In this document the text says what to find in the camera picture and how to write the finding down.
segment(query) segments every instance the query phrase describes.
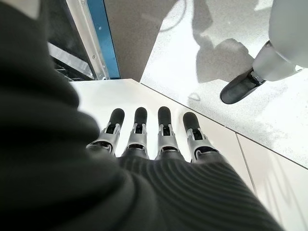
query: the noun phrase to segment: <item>gray floor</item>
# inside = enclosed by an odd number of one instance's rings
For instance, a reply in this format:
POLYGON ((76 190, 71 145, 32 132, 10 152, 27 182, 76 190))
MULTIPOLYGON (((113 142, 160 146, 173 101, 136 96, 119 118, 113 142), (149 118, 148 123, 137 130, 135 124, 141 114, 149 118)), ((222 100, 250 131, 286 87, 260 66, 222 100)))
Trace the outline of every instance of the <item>gray floor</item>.
POLYGON ((177 0, 105 0, 121 78, 140 81, 163 19, 177 0))
POLYGON ((269 40, 272 0, 106 0, 122 78, 133 78, 308 167, 308 71, 226 105, 221 90, 269 40))

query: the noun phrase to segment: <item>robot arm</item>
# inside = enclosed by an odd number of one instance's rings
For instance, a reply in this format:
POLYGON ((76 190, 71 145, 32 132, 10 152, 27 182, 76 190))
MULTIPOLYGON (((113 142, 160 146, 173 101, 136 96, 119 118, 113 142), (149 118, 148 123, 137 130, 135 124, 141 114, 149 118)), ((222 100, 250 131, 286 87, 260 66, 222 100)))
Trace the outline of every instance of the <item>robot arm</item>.
POLYGON ((277 81, 308 67, 308 1, 274 0, 269 20, 269 42, 253 67, 231 81, 221 92, 226 104, 243 99, 265 81, 277 81))

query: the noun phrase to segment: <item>blue stripe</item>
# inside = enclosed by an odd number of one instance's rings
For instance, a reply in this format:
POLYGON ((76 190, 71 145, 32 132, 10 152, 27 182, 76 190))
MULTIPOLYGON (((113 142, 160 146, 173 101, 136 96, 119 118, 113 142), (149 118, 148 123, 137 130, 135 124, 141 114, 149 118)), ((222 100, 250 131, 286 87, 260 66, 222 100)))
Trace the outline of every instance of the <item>blue stripe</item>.
POLYGON ((88 0, 88 6, 109 77, 111 79, 120 78, 105 4, 103 0, 88 0))

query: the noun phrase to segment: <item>black sleeve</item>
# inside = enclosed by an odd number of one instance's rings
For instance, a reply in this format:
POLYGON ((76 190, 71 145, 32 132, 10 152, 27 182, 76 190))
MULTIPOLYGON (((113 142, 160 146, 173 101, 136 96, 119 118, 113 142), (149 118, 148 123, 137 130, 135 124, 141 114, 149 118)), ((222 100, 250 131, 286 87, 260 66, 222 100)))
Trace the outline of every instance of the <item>black sleeve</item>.
POLYGON ((151 225, 157 207, 149 184, 113 156, 86 150, 99 129, 54 71, 42 15, 35 21, 0 3, 1 225, 138 230, 137 217, 151 225))

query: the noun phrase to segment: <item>black ribbed fabric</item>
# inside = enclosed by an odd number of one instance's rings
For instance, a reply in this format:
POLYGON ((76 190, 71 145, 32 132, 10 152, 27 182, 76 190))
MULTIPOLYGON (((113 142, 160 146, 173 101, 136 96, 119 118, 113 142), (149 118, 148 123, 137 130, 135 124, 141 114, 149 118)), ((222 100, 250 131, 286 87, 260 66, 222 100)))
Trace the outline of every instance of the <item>black ribbed fabric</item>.
POLYGON ((119 162, 150 182, 170 230, 281 230, 228 163, 119 162))
POLYGON ((53 70, 43 24, 2 3, 0 17, 1 230, 280 229, 228 164, 86 149, 98 126, 53 70))

